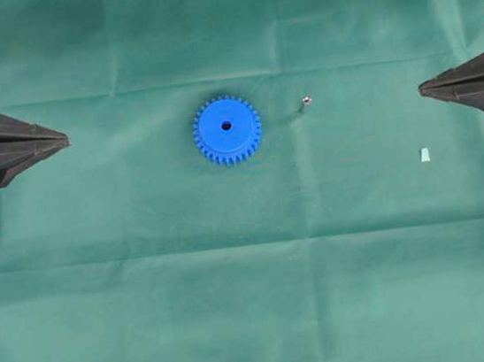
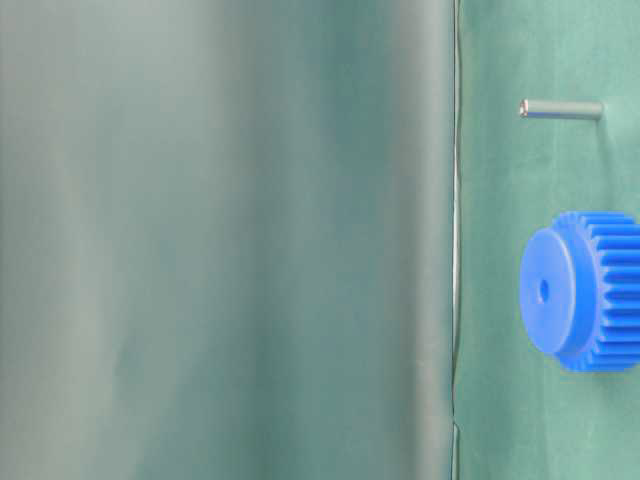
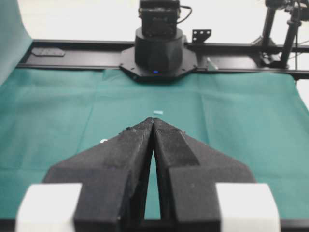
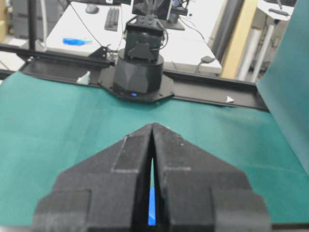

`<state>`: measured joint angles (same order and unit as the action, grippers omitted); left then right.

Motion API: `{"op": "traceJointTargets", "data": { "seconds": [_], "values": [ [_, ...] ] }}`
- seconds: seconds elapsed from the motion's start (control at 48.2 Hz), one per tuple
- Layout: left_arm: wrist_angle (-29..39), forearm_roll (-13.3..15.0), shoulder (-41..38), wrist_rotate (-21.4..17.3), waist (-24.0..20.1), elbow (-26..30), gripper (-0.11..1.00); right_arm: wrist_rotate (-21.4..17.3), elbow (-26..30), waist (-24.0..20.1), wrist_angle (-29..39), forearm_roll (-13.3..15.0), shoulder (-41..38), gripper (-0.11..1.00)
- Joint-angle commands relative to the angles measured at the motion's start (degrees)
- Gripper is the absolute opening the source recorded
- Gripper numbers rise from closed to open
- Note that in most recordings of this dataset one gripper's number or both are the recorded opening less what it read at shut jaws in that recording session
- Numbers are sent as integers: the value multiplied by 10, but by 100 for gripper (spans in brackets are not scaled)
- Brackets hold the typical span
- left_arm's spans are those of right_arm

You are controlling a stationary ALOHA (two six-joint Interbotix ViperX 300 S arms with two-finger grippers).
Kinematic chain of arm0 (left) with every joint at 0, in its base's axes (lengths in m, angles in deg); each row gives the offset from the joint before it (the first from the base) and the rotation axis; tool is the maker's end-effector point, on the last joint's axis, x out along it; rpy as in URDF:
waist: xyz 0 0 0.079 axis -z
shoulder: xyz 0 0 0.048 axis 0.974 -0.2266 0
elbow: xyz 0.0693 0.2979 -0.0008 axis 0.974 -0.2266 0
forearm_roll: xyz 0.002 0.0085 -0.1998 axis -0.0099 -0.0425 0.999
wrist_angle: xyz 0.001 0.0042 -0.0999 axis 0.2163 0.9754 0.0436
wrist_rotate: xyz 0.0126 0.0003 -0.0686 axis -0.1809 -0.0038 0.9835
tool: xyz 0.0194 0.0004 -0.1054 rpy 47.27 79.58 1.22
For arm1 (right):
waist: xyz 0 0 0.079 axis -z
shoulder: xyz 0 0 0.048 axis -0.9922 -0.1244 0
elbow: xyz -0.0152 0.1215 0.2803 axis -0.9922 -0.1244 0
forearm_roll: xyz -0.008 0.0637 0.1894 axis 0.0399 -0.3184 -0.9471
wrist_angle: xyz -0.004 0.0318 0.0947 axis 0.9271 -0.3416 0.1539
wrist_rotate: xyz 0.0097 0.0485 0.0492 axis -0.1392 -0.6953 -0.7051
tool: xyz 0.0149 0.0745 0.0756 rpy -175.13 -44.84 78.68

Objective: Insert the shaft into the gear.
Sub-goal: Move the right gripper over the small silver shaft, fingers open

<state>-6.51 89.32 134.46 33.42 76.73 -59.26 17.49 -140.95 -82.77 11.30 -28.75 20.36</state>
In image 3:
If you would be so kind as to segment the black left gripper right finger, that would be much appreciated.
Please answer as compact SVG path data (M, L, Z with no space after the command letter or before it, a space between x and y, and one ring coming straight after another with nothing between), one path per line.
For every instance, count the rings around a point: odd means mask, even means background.
M249 167L154 119L154 155L160 212L177 224L218 224L216 183L254 183Z

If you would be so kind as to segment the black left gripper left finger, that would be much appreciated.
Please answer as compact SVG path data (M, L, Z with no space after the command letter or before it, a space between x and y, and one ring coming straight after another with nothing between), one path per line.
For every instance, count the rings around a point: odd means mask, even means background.
M153 151L153 118L53 165L44 183L81 183L75 224L139 224Z

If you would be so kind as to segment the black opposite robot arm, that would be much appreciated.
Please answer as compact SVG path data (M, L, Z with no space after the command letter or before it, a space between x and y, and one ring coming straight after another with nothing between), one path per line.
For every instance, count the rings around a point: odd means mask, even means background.
M142 0L135 45L122 53L122 68L149 81L173 80L197 67L177 27L177 0ZM151 158L156 160L160 228L220 228L216 184L256 183L240 161L188 136L158 118L148 118L52 166L45 183L82 185L73 224L77 231L115 232L139 227L145 213Z

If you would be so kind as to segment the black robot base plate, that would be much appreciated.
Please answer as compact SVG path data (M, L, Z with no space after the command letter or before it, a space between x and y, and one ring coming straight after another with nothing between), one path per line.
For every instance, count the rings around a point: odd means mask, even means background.
M194 52L183 49L183 60L179 67L171 71L162 71L159 68L143 68L135 62L135 48L122 51L120 69L132 80L140 83L169 83L179 80L196 71L197 58Z

